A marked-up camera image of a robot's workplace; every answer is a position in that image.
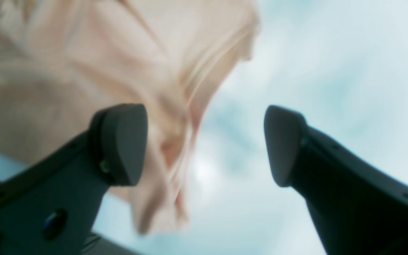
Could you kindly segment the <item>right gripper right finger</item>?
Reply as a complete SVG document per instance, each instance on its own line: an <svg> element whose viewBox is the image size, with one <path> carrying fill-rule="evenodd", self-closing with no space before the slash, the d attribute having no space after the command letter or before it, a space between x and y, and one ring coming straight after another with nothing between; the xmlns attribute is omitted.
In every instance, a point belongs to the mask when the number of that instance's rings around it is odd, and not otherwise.
<svg viewBox="0 0 408 255"><path fill-rule="evenodd" d="M408 186L372 167L304 116L269 106L273 180L304 199L328 255L408 255Z"/></svg>

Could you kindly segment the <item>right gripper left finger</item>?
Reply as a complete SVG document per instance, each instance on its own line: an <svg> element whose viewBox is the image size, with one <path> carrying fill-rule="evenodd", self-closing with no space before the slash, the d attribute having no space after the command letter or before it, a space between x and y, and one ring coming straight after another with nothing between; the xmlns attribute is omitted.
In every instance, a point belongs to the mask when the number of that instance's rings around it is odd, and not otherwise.
<svg viewBox="0 0 408 255"><path fill-rule="evenodd" d="M0 182L0 255L79 255L109 187L138 184L147 134L144 105L106 108L86 132Z"/></svg>

